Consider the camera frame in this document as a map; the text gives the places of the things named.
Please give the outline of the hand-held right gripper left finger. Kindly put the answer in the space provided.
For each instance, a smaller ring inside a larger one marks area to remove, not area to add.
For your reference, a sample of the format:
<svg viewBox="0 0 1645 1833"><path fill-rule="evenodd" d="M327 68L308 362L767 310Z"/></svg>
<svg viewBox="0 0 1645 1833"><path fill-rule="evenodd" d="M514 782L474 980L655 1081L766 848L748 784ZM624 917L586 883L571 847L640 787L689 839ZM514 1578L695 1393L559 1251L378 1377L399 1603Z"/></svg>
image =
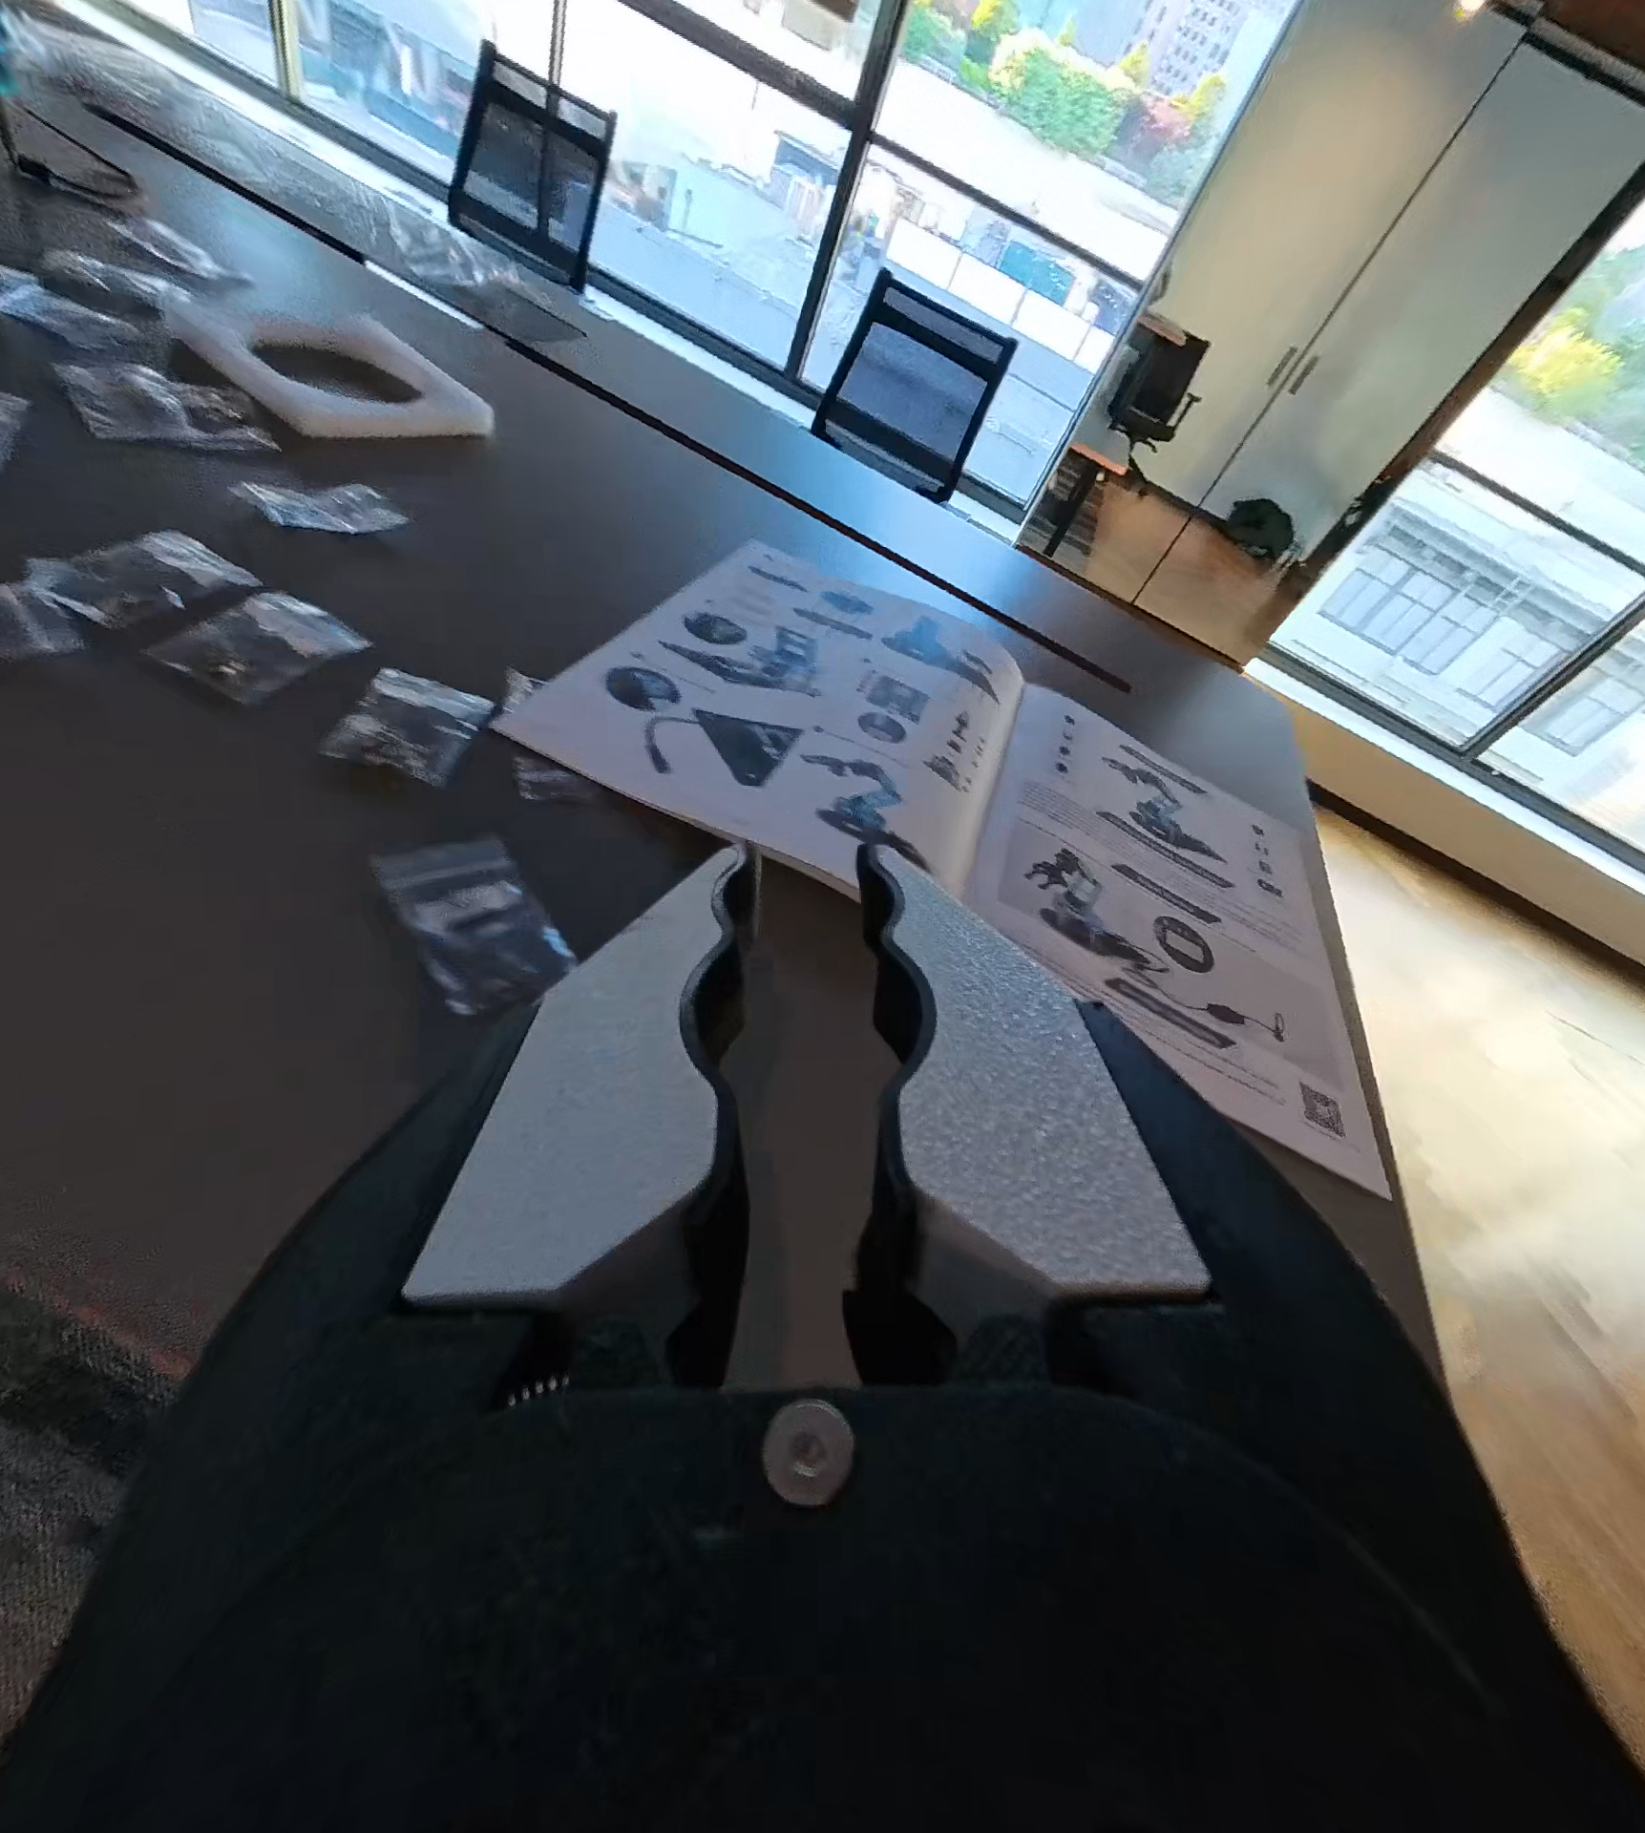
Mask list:
<svg viewBox="0 0 1645 1833"><path fill-rule="evenodd" d="M535 1005L403 1284L418 1312L638 1328L718 1389L748 1194L722 1062L743 1026L758 856L731 843Z"/></svg>

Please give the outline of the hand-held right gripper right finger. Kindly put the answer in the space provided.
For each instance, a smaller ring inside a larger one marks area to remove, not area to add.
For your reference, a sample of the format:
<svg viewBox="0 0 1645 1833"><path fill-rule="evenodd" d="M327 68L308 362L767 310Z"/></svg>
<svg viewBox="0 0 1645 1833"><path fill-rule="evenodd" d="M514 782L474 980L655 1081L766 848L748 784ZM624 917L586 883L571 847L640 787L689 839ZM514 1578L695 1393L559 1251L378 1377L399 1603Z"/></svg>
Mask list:
<svg viewBox="0 0 1645 1833"><path fill-rule="evenodd" d="M1212 1280L1082 1005L888 843L857 854L880 1093L842 1318L867 1387L949 1377L998 1320L1189 1307Z"/></svg>

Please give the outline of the robot arm instruction booklet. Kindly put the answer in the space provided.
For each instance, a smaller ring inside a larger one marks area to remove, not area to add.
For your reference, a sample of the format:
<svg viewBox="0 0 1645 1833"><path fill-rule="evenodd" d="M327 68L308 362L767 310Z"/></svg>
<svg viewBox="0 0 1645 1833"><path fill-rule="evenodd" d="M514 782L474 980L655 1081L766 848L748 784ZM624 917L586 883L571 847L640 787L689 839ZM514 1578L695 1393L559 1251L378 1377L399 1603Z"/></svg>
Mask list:
<svg viewBox="0 0 1645 1833"><path fill-rule="evenodd" d="M964 619L750 543L493 730L851 898L924 869L1227 1120L1390 1196L1298 833Z"/></svg>

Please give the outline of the dark desk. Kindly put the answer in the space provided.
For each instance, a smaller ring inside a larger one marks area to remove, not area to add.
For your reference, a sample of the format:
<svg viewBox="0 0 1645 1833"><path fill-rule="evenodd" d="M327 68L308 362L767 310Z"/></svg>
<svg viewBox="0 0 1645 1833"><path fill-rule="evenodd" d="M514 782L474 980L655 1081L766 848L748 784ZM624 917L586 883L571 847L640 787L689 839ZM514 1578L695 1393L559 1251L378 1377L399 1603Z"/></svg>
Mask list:
<svg viewBox="0 0 1645 1833"><path fill-rule="evenodd" d="M31 558L183 532L346 619L371 654L241 711L143 659L143 631L0 667L0 1278L170 1370L306 1207L451 1064L443 1011L372 862L500 839L588 957L714 848L601 797L537 806L479 740L451 787L319 755L376 667L496 696L552 677L743 543L970 621L1023 675L1292 827L1327 927L1359 1085L1386 1123L1304 764L1281 705L964 522L794 438L794 465L718 448L693 406L395 285L67 96L42 113L140 176L147 213L239 266L266 310L371 314L491 402L491 440L283 440L292 472L372 484L414 522L323 545L229 497L220 455L92 438L33 329L0 320L0 390L29 400L0 472L0 583ZM0 127L0 262L77 247L101 213L27 184Z"/></svg>

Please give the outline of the scattered small clear screw bags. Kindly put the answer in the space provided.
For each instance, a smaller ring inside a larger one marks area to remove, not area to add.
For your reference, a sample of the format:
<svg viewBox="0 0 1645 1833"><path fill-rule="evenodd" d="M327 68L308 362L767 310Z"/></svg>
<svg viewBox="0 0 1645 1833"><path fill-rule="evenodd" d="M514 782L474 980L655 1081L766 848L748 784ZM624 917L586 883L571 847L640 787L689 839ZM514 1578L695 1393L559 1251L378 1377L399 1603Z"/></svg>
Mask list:
<svg viewBox="0 0 1645 1833"><path fill-rule="evenodd" d="M0 322L0 383L10 379ZM363 759L300 736L382 663L376 635L439 635L435 589L401 585L367 631L163 530L199 522L225 465L92 448L56 402L111 406L147 371L59 365L0 390L0 1022L273 1039L388 997L392 913L449 1007L523 1005L575 967L493 837L414 847L340 787L445 772L479 715L382 673Z"/></svg>

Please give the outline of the black mesh office chair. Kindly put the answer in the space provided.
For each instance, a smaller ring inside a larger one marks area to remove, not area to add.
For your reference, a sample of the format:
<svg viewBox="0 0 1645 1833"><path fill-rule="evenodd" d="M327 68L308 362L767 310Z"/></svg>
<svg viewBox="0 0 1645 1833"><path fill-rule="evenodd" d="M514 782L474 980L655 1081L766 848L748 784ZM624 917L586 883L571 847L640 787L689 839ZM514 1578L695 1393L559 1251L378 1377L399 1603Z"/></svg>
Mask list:
<svg viewBox="0 0 1645 1833"><path fill-rule="evenodd" d="M811 436L947 505L1019 341L880 270Z"/></svg>
<svg viewBox="0 0 1645 1833"><path fill-rule="evenodd" d="M615 111L483 41L447 194L449 226L580 295L617 127Z"/></svg>

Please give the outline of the black swivel chair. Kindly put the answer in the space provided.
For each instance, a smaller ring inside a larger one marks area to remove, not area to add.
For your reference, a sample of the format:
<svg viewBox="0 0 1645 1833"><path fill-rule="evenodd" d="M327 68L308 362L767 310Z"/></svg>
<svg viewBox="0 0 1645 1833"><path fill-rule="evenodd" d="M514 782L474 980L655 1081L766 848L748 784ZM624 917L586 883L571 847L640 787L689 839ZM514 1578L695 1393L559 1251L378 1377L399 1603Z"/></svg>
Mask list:
<svg viewBox="0 0 1645 1833"><path fill-rule="evenodd" d="M1126 364L1109 396L1109 428L1130 448L1162 448L1199 400L1193 383L1208 339L1143 314L1126 341Z"/></svg>

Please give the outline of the long crumpled clear plastic wrap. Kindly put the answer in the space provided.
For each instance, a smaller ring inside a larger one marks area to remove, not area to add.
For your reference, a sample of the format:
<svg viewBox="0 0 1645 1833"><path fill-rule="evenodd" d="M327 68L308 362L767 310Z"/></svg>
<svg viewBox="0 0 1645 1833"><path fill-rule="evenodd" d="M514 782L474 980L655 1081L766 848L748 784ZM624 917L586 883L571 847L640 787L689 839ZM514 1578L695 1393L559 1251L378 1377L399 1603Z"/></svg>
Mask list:
<svg viewBox="0 0 1645 1833"><path fill-rule="evenodd" d="M17 56L111 127L458 310L552 314L559 291L451 228L439 201L248 87L56 14L21 12Z"/></svg>

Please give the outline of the tall white cabinet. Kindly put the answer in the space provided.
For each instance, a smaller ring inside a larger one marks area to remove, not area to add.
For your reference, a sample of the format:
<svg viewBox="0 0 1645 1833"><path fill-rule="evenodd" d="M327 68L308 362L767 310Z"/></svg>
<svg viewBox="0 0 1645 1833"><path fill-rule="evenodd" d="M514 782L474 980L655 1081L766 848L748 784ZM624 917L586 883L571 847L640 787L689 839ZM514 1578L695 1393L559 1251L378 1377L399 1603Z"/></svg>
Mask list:
<svg viewBox="0 0 1645 1833"><path fill-rule="evenodd" d="M1540 289L1645 178L1645 68L1567 5L1298 5L1138 300L1203 337L1164 446L1122 335L1021 545L1245 663ZM1292 518L1288 562L1222 533Z"/></svg>

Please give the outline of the white square foam frame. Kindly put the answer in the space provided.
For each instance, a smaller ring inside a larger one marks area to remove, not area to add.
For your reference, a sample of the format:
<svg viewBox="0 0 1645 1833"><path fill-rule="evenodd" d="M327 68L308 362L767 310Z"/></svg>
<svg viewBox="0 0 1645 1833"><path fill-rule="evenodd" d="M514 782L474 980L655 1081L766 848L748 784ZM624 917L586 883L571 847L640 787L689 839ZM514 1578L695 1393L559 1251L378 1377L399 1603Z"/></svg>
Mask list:
<svg viewBox="0 0 1645 1833"><path fill-rule="evenodd" d="M176 300L163 308L163 323L218 377L313 442L489 440L496 430L491 404L367 314L319 323L279 314L231 316ZM290 379L262 356L266 348L340 356L411 394L401 402L367 400Z"/></svg>

